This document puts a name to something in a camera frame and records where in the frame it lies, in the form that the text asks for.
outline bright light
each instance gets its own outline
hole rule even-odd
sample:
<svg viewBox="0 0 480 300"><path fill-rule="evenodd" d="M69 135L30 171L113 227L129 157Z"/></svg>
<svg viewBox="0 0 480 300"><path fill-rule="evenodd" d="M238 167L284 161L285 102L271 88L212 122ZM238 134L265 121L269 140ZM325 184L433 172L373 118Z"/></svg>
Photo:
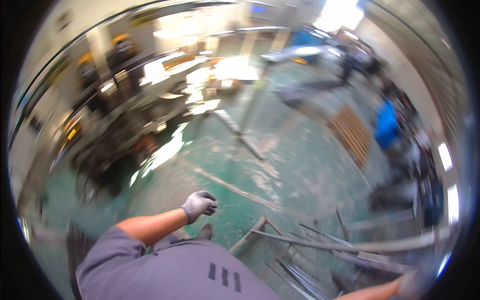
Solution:
<svg viewBox="0 0 480 300"><path fill-rule="evenodd" d="M320 34L320 35L323 35L323 36L326 36L326 37L330 37L328 34L326 34L325 32L323 32L322 30L316 30L315 29L315 32Z"/></svg>
<svg viewBox="0 0 480 300"><path fill-rule="evenodd" d="M204 96L202 95L201 90L196 90L192 92L190 97L188 97L187 101L185 101L185 104L197 102L197 101L202 101L204 99Z"/></svg>
<svg viewBox="0 0 480 300"><path fill-rule="evenodd" d="M456 184L447 189L448 199L448 223L455 223L458 221L458 191Z"/></svg>
<svg viewBox="0 0 480 300"><path fill-rule="evenodd" d="M238 80L257 80L258 74L255 68L248 66L248 57L235 56L221 60L210 70L212 76L218 80L238 79Z"/></svg>
<svg viewBox="0 0 480 300"><path fill-rule="evenodd" d="M147 84L147 83L149 83L149 82L152 82L152 80L151 80L150 78L148 78L148 77L144 77L144 78L142 79L142 81L140 82L140 86L145 85L145 84Z"/></svg>
<svg viewBox="0 0 480 300"><path fill-rule="evenodd" d="M338 30L342 25L355 30L363 18L363 11L356 7L358 0L327 0L313 25L323 31Z"/></svg>
<svg viewBox="0 0 480 300"><path fill-rule="evenodd" d="M149 62L144 66L145 76L150 80L166 76L167 72L160 60Z"/></svg>
<svg viewBox="0 0 480 300"><path fill-rule="evenodd" d="M192 115L199 115L207 112L208 110L215 109L220 103L220 99L213 99L205 101L202 105L198 105L191 110Z"/></svg>
<svg viewBox="0 0 480 300"><path fill-rule="evenodd" d="M137 177L138 177L138 173L140 172L140 170L136 171L132 178L130 178L130 187L132 187L133 183L135 182L135 180L137 180Z"/></svg>
<svg viewBox="0 0 480 300"><path fill-rule="evenodd" d="M152 158L147 163L147 167L142 172L141 178L147 176L150 171L155 170L161 164L172 158L180 149L183 147L185 142L182 141L183 130L187 126L187 123L180 124L177 130L172 134L172 140L165 145L163 145L160 149L155 151L152 155Z"/></svg>
<svg viewBox="0 0 480 300"><path fill-rule="evenodd" d="M350 31L345 31L344 34L345 34L346 36L349 36L349 37L355 39L355 40L358 40L358 39L359 39L358 36L354 35L354 34L351 33Z"/></svg>
<svg viewBox="0 0 480 300"><path fill-rule="evenodd" d="M261 26L261 27L245 27L245 28L238 28L237 30L259 30L259 29L278 29L277 26Z"/></svg>
<svg viewBox="0 0 480 300"><path fill-rule="evenodd" d="M315 47L303 47L299 48L296 53L299 55L318 54L320 53L320 50Z"/></svg>
<svg viewBox="0 0 480 300"><path fill-rule="evenodd" d="M442 160L444 170L445 172L447 172L453 167L453 164L452 164L452 158L450 156L450 152L448 151L448 148L445 142L441 143L438 146L438 153L440 153L440 159Z"/></svg>
<svg viewBox="0 0 480 300"><path fill-rule="evenodd" d="M159 59L157 59L157 60L160 61L160 62L165 62L165 61L167 61L167 60L172 60L172 59L177 58L177 57L180 57L180 56L182 56L182 55L185 55L185 52L180 51L180 52L175 52L175 53L172 53L172 54L170 54L170 55L161 57L161 58L159 58Z"/></svg>
<svg viewBox="0 0 480 300"><path fill-rule="evenodd" d="M205 110L212 110L215 109L218 104L220 103L220 99L212 99L210 101L205 101Z"/></svg>
<svg viewBox="0 0 480 300"><path fill-rule="evenodd" d="M440 268L438 269L438 273L437 273L437 278L438 276L440 276L448 262L448 260L450 259L450 255L452 255L451 253L445 255L445 257L442 259L442 262L440 263Z"/></svg>
<svg viewBox="0 0 480 300"><path fill-rule="evenodd" d="M336 52L335 50L329 48L328 51L340 57L340 53Z"/></svg>
<svg viewBox="0 0 480 300"><path fill-rule="evenodd" d="M152 80L152 85L157 84L159 82L162 82L162 81L164 81L165 79L168 79L168 78L170 78L170 76L163 76L163 77L155 78L154 80Z"/></svg>
<svg viewBox="0 0 480 300"><path fill-rule="evenodd" d="M232 84L233 84L233 80L222 80L221 86L223 88L226 88L226 87L231 87Z"/></svg>
<svg viewBox="0 0 480 300"><path fill-rule="evenodd" d="M210 79L210 67L199 68L187 74L187 84L201 84L207 82Z"/></svg>
<svg viewBox="0 0 480 300"><path fill-rule="evenodd" d="M105 85L104 87L102 87L102 89L101 89L102 93L104 93L106 90L108 90L112 86L113 86L113 83L109 83L109 84Z"/></svg>

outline worker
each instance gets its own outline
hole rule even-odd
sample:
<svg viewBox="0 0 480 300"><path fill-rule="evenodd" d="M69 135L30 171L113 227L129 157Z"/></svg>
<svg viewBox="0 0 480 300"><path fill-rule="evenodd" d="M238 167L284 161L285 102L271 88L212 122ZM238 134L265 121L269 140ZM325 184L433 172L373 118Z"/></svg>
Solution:
<svg viewBox="0 0 480 300"><path fill-rule="evenodd" d="M178 209L131 217L110 228L77 268L82 298L278 299L238 259L210 241L210 224L194 239L174 240L170 235L202 214L210 216L216 207L211 193L194 192ZM153 246L153 253L144 255L146 246ZM372 293L386 300L398 290L396 284L386 287ZM359 295L369 295L368 290L358 291Z"/></svg>

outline green floor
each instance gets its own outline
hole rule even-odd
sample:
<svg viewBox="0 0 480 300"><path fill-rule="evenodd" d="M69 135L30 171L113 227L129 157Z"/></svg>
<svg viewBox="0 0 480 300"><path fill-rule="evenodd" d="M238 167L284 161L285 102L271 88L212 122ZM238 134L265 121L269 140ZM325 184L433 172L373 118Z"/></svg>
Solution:
<svg viewBox="0 0 480 300"><path fill-rule="evenodd" d="M293 62L276 66L270 87L257 99L246 128L248 139L265 155L264 161L256 159L224 123L211 114L195 116L184 129L185 144L181 150L145 178L138 178L132 187L125 182L124 190L115 199L101 192L94 204L80 205L75 192L76 174L67 162L62 163L45 186L48 204L44 215L48 225L61 231L73 221L90 235L98 236L122 219L163 213L180 207L190 193L209 190L218 199L217 212L213 216L201 216L185 229L195 236L209 222L214 228L212 240L227 249L247 233L260 216L268 217L287 235L289 231L304 233L305 229L298 223L313 226L314 216L322 232L343 238L335 208L341 209L347 222L370 218L366 196L374 184L388 178L386 158L372 141L368 162L360 170L327 129L326 120L286 106L272 92L282 84L332 79L337 72L336 64L328 60L321 61L320 67ZM368 124L374 115L376 100L362 79L356 74L352 80L356 88L319 92L308 101L319 107L327 101L350 101ZM246 87L234 99L222 99L219 108L239 121L251 93L251 88ZM355 242L365 237L353 235L350 239ZM33 243L32 248L61 294L71 299L64 246ZM265 262L275 261L286 248L285 243L253 237L236 256L260 275L268 268ZM351 275L353 265L328 252L299 249L291 248L285 260L301 266L325 287L338 293L329 272ZM302 299L273 272L268 272L262 280L281 298Z"/></svg>

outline glove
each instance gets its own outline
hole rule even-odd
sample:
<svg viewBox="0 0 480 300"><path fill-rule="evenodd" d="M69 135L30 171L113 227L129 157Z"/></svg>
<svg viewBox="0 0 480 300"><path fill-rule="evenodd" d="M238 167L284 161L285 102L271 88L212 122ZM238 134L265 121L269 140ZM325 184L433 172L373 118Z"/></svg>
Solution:
<svg viewBox="0 0 480 300"><path fill-rule="evenodd" d="M215 212L216 199L207 191L194 192L180 208L187 214L188 224L191 224L201 214L211 216Z"/></svg>

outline dark clothing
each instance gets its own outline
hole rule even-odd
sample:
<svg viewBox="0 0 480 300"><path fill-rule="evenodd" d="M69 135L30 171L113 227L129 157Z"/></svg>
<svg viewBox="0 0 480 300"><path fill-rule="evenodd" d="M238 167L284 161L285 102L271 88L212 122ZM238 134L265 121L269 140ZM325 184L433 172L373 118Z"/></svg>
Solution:
<svg viewBox="0 0 480 300"><path fill-rule="evenodd" d="M183 240L142 256L145 245L110 228L76 271L84 300L278 299L238 259L209 240Z"/></svg>

